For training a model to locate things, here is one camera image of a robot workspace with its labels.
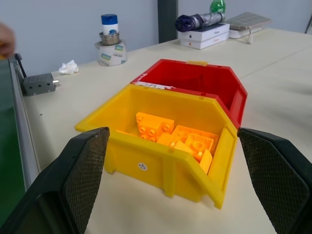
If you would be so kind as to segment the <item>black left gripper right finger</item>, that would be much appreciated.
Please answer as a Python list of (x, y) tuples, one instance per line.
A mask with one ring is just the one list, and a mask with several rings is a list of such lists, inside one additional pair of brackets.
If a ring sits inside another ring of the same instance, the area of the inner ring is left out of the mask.
[(239, 128), (254, 191), (277, 234), (312, 234), (312, 163), (287, 139)]

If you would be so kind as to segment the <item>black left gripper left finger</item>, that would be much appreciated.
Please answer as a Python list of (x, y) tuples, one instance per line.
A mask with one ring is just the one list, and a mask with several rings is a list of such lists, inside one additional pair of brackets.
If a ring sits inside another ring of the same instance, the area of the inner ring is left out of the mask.
[(110, 130), (71, 138), (37, 176), (0, 234), (84, 234), (98, 194)]

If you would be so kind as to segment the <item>green conveyor belt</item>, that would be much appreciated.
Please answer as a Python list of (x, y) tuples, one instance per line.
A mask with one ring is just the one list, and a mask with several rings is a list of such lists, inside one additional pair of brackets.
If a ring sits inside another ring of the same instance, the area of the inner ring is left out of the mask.
[(25, 193), (9, 61), (0, 60), (0, 226)]

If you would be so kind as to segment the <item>grey metal block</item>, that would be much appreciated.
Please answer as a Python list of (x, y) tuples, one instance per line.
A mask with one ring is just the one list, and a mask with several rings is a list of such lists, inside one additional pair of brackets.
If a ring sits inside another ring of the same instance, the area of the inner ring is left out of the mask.
[(23, 95), (35, 96), (54, 92), (58, 84), (59, 81), (54, 80), (51, 73), (29, 76), (24, 79), (22, 84)]

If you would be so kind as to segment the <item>person's bare hand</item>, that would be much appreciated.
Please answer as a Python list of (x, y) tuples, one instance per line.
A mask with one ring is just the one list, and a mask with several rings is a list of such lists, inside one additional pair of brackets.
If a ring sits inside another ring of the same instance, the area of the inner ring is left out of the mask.
[(0, 56), (8, 59), (14, 55), (16, 38), (14, 31), (0, 22)]

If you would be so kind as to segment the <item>yellow sloped building brick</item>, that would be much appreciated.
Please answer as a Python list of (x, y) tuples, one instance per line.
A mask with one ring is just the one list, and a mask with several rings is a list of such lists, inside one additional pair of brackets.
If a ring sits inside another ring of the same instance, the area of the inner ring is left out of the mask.
[(199, 163), (201, 169), (204, 171), (205, 174), (208, 173), (212, 160), (213, 156), (211, 152), (209, 150), (205, 150)]

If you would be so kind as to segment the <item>yellow hollow building brick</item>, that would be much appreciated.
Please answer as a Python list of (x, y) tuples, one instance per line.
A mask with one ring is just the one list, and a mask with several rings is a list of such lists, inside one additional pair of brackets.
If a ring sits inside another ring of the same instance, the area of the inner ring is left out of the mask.
[(196, 154), (203, 153), (205, 150), (208, 150), (213, 155), (219, 139), (219, 136), (216, 134), (181, 125), (176, 126), (172, 132), (172, 136), (174, 138), (170, 146), (175, 146), (178, 141), (181, 141)]

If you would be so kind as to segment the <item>yellow studded building brick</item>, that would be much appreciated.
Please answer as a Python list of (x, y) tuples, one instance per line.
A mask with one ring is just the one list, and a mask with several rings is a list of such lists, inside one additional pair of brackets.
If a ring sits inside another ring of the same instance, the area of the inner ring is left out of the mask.
[(136, 122), (140, 137), (153, 142), (157, 142), (163, 133), (171, 134), (175, 126), (174, 120), (142, 112), (136, 114)]

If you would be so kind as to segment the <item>yellow plastic storage bin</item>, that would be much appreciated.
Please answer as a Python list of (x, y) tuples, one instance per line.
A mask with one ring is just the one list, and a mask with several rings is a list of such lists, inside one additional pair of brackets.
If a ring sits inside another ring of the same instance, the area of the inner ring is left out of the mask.
[[(208, 172), (185, 151), (140, 138), (136, 114), (172, 119), (176, 125), (216, 134), (219, 139)], [(75, 125), (79, 132), (109, 127), (104, 162), (120, 172), (199, 202), (208, 195), (221, 209), (237, 143), (237, 129), (216, 99), (129, 84)]]

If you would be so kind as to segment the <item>crumpled white tissue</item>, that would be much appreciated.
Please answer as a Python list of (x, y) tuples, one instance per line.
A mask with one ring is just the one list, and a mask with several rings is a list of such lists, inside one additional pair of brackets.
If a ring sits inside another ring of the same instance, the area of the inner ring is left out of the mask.
[(71, 60), (68, 63), (63, 63), (58, 71), (62, 75), (73, 75), (79, 72), (79, 68), (75, 61)]

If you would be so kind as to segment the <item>red plastic storage bin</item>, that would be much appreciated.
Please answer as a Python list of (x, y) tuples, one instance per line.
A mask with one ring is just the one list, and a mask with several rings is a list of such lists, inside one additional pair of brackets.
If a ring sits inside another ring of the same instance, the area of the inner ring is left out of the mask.
[(214, 98), (234, 126), (241, 126), (247, 91), (231, 67), (160, 59), (131, 84)]

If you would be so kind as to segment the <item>clear packing tape roll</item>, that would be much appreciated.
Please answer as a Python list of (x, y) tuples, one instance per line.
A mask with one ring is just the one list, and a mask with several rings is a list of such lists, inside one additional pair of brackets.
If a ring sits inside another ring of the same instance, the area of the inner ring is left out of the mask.
[(122, 65), (128, 60), (125, 40), (107, 46), (99, 41), (95, 43), (95, 48), (98, 50), (98, 62), (102, 66)]

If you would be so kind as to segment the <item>silver metal tape roll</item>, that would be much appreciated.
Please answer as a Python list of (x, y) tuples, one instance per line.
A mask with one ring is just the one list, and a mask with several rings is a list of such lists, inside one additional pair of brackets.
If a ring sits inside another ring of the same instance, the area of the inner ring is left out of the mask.
[(99, 37), (100, 37), (100, 44), (102, 46), (116, 45), (121, 42), (119, 38), (119, 33), (104, 35), (102, 32), (100, 32)]

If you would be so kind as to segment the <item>white product box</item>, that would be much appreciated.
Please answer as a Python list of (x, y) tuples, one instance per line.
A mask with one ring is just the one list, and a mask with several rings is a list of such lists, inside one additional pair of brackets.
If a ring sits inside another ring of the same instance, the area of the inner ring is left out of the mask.
[(205, 41), (214, 37), (220, 36), (224, 33), (228, 33), (230, 25), (226, 23), (217, 23), (210, 26), (203, 27), (198, 30), (188, 32), (178, 32), (178, 39), (193, 40), (193, 41)]
[(185, 46), (185, 47), (190, 47), (193, 49), (197, 50), (202, 50), (204, 48), (213, 46), (215, 44), (224, 42), (229, 39), (229, 32), (226, 32), (224, 34), (221, 34), (219, 36), (213, 37), (211, 39), (207, 39), (205, 41), (194, 41), (194, 40), (186, 40), (186, 39), (181, 39), (180, 40), (180, 45)]

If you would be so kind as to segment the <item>grey checked pouch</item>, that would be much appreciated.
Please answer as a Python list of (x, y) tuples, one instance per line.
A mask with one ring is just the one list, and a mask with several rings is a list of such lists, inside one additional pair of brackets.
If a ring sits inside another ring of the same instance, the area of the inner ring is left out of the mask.
[(225, 21), (230, 25), (229, 38), (240, 39), (248, 36), (248, 44), (252, 44), (254, 33), (261, 31), (264, 25), (271, 22), (272, 20), (268, 17), (250, 12), (242, 13)]

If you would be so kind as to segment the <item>white bottle blue cap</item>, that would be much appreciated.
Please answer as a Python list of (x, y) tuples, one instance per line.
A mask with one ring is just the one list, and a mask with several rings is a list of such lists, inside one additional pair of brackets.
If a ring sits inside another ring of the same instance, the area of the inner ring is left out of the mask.
[(103, 35), (114, 35), (119, 33), (118, 19), (116, 14), (101, 15)]

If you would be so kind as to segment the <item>folded dark umbrella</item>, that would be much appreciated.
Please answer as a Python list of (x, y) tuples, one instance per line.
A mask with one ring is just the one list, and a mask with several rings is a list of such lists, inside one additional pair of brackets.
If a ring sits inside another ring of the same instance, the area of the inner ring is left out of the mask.
[(221, 23), (224, 19), (224, 13), (220, 12), (195, 14), (191, 16), (181, 15), (175, 21), (175, 28), (179, 32), (188, 32)]

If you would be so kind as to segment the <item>green plastic bottle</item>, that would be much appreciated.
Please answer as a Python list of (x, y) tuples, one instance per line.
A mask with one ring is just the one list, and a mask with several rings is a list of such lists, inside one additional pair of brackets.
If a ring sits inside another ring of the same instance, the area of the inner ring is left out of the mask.
[(213, 0), (210, 5), (211, 13), (225, 13), (226, 3), (225, 0)]

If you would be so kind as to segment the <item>aluminium conveyor side rail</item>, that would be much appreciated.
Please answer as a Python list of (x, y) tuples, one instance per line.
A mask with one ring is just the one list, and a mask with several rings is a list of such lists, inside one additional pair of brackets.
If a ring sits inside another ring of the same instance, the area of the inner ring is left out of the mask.
[(28, 190), (41, 172), (41, 169), (33, 142), (26, 107), (24, 104), (20, 79), (18, 76), (18, 62), (15, 58), (11, 58), (9, 59), (9, 65), (12, 80), (14, 110), (16, 115), (22, 172), (25, 189)]

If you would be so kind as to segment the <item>dark vertical post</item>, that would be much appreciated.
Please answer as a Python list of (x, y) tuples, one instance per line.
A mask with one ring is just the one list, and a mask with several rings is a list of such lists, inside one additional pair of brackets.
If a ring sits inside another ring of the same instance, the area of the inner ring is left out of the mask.
[(159, 43), (177, 39), (178, 0), (157, 0), (157, 15)]

